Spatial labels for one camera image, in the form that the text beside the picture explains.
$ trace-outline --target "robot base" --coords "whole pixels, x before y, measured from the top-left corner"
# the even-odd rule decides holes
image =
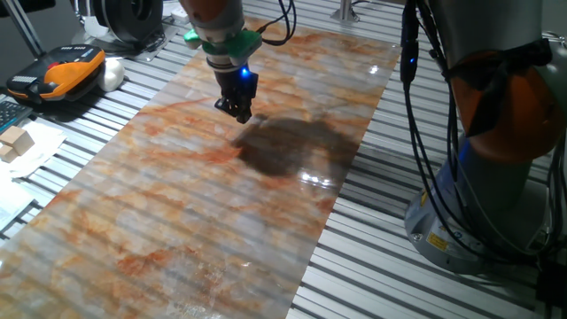
[[[484,176],[486,183],[494,182],[490,180],[493,178],[491,174],[484,174]],[[464,221],[456,200],[454,182],[447,163],[440,169],[436,179],[447,206],[460,221]],[[467,192],[463,187],[460,190],[461,194]],[[500,234],[496,234],[492,226],[486,226],[488,223],[481,220],[481,218],[484,218],[481,216],[484,215],[477,207],[471,205],[468,208],[473,213],[472,218],[476,219],[477,225],[484,225],[481,231],[485,237],[513,253],[513,248],[503,243],[500,235],[504,235],[515,246],[523,247],[525,250],[528,250],[528,247],[534,241],[545,236],[546,231],[544,230],[547,230],[549,223],[547,193],[547,186],[527,181],[513,209],[488,214],[487,218],[490,218],[490,223],[498,229]],[[488,254],[484,245],[458,227],[440,204],[435,191],[432,191],[432,196],[454,234],[475,252]],[[455,273],[474,275],[486,272],[493,265],[491,262],[468,252],[449,236],[431,205],[431,199],[425,192],[416,196],[409,204],[405,217],[405,227],[408,238],[416,250],[428,261],[441,268]]]

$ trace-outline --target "glossy surface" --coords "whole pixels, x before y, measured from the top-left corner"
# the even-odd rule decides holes
[[[298,28],[241,126],[199,53],[4,245],[0,316],[284,317],[397,55]]]

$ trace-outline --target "marble pattern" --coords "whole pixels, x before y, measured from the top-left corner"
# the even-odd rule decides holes
[[[285,317],[398,55],[298,27],[243,126],[200,52],[4,245],[0,317]]]

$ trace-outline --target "metal clamp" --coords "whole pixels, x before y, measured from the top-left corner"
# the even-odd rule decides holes
[[[331,18],[339,21],[358,22],[361,20],[353,10],[353,0],[341,0],[340,9],[330,15]]]

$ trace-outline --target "black cable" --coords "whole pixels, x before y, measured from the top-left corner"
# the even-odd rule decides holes
[[[273,24],[279,22],[279,21],[280,21],[281,19],[283,19],[286,15],[290,14],[291,5],[292,5],[292,4],[293,4],[293,1],[290,1],[290,4],[288,5],[286,12],[284,12],[279,18],[277,18],[277,19],[275,19],[275,20],[272,20],[272,21],[266,23],[265,25],[259,27],[258,30],[256,30],[256,32],[258,32],[259,34],[264,33],[264,31],[266,31],[266,29],[267,29],[269,26],[271,26],[271,25],[273,25]]]
[[[278,3],[280,4],[280,8],[282,9],[282,14],[283,14],[282,17],[283,17],[283,19],[285,20],[285,27],[286,27],[286,35],[285,35],[285,38],[284,38],[283,40],[262,39],[262,41],[263,41],[264,43],[269,44],[269,45],[273,45],[273,46],[281,46],[281,45],[284,45],[284,44],[286,44],[286,43],[293,37],[293,35],[295,34],[295,29],[296,29],[297,20],[298,20],[297,11],[296,11],[295,3],[294,3],[293,0],[290,0],[290,4],[289,4],[289,7],[288,7],[288,10],[287,10],[287,11],[285,10],[285,6],[284,6],[284,1],[283,1],[283,0],[278,0]],[[289,17],[288,17],[289,12],[290,12],[290,9],[293,10],[293,25],[292,25],[292,27],[290,27],[290,19],[289,19]],[[276,23],[278,20],[280,20],[280,18],[278,18],[278,19],[276,19],[276,20],[274,20],[274,21],[269,22],[269,23],[267,24],[267,26],[269,26],[270,24]],[[264,28],[264,27],[261,27],[261,28],[259,28],[258,30],[259,30],[259,32],[260,32],[260,31],[261,31],[261,32],[264,32],[264,31],[265,31],[265,28]]]
[[[409,83],[404,83],[404,96],[406,99],[406,109],[408,111],[408,121],[409,121],[409,126],[410,126],[410,135],[411,135],[411,142],[412,142],[412,149],[414,151],[414,156],[416,157],[416,162],[417,162],[417,168],[420,172],[420,176],[422,177],[422,181],[423,181],[423,186],[425,188],[425,191],[427,192],[427,195],[429,196],[431,205],[433,206],[433,210],[435,211],[435,214],[438,216],[439,221],[441,222],[441,224],[443,225],[443,227],[445,227],[445,229],[447,230],[447,234],[449,234],[449,236],[459,245],[461,246],[463,249],[465,249],[467,252],[472,253],[474,255],[476,255],[477,257],[483,258],[485,260],[488,261],[492,261],[492,262],[496,262],[496,263],[501,263],[501,264],[517,264],[517,262],[515,261],[501,261],[501,260],[497,260],[493,257],[487,256],[485,254],[479,253],[475,250],[473,250],[472,248],[468,247],[466,244],[464,244],[460,238],[458,238],[454,232],[451,230],[451,227],[449,226],[448,222],[446,221],[446,219],[443,217],[443,215],[441,214],[441,212],[439,211],[439,207],[435,201],[435,198],[432,196],[431,193],[431,187],[429,185],[429,183],[427,183],[427,175],[425,174],[425,171],[423,170],[423,164],[422,164],[422,160],[420,159],[419,156],[419,151],[417,150],[418,145],[419,148],[421,149],[422,155],[423,156],[423,162],[425,163],[425,166],[428,168],[428,170],[431,168],[431,165],[429,163],[429,160],[427,159],[427,155],[425,153],[425,149],[423,147],[423,142],[421,140],[421,136],[419,134],[419,129],[416,126],[416,119],[414,117],[414,113],[412,110],[412,106],[411,106],[411,100],[410,100],[410,95],[409,95]],[[432,175],[432,179],[431,179],[431,183],[433,184],[433,187],[436,189],[438,198],[441,199],[440,196],[440,192],[438,191],[439,187],[437,185],[437,181],[435,180],[434,175]]]

